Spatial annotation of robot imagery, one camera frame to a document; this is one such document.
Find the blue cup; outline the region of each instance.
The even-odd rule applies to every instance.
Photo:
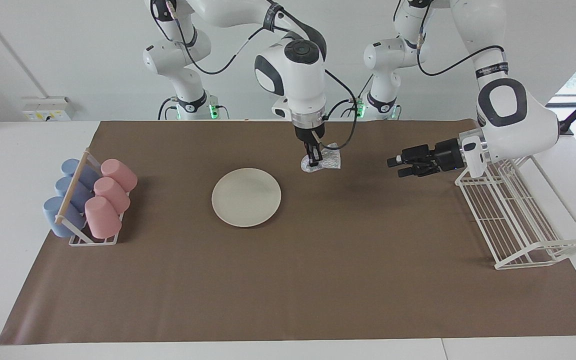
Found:
[[[61,164],[61,172],[64,176],[73,176],[77,167],[80,166],[80,161],[77,159],[67,159]],[[95,182],[101,178],[96,171],[93,170],[88,164],[84,166],[79,182],[82,183],[89,191],[95,188]]]
[[[71,186],[71,182],[73,182],[72,176],[60,178],[54,185],[54,190],[57,195],[64,198],[66,196],[66,192],[68,192],[68,187]],[[92,198],[93,193],[90,192],[90,190],[87,189],[86,186],[84,186],[80,181],[78,181],[75,185],[75,191],[72,193],[70,203],[74,205],[78,212],[83,213],[86,209],[86,202]]]
[[[62,202],[64,202],[64,198],[61,196],[55,196],[48,199],[46,202],[43,203],[43,214],[46,216],[46,220],[48,220],[48,224],[50,224],[50,228],[52,232],[60,238],[70,238],[74,235],[73,231],[66,226],[57,225],[55,223],[55,217],[59,214],[59,207],[61,207]],[[66,210],[66,219],[70,221],[76,228],[82,230],[84,225],[86,224],[86,220],[77,211],[77,209],[73,206],[72,203],[68,204],[68,209]]]

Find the brown tabletop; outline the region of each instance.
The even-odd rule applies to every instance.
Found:
[[[350,130],[327,127],[329,142]],[[576,335],[569,261],[495,270],[458,171],[386,167],[473,127],[359,123],[342,170],[308,174],[290,123],[103,122],[92,154],[139,176],[119,243],[49,234],[0,344]],[[283,196],[254,228],[211,205],[217,181],[243,167],[273,175]]]

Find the wooden handle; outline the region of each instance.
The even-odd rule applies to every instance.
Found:
[[[72,175],[72,181],[70,182],[70,186],[68,186],[68,191],[66,191],[66,195],[63,197],[64,199],[61,203],[61,207],[59,208],[59,212],[57,212],[57,216],[55,216],[54,222],[57,225],[62,225],[62,222],[66,218],[66,211],[68,210],[68,205],[70,205],[71,200],[73,199],[73,194],[75,194],[75,187],[77,182],[80,180],[80,177],[82,177],[82,172],[84,171],[84,167],[88,162],[88,157],[90,155],[89,151],[90,148],[86,148],[84,154],[81,157],[81,160],[79,160],[79,165],[77,166],[75,173]]]

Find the white table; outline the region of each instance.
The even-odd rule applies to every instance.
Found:
[[[98,125],[0,123],[0,332],[48,232],[41,206],[54,194],[55,181],[61,177],[60,165],[68,158],[80,157]],[[576,215],[576,141],[563,137],[537,160]],[[576,268],[576,257],[573,264]],[[57,354],[64,360],[567,360],[576,358],[576,337],[0,346],[0,359],[48,359]]]

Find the round plate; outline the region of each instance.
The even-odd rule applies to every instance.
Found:
[[[225,223],[250,228],[272,218],[282,202],[279,183],[256,168],[240,168],[222,177],[212,191],[212,208]]]

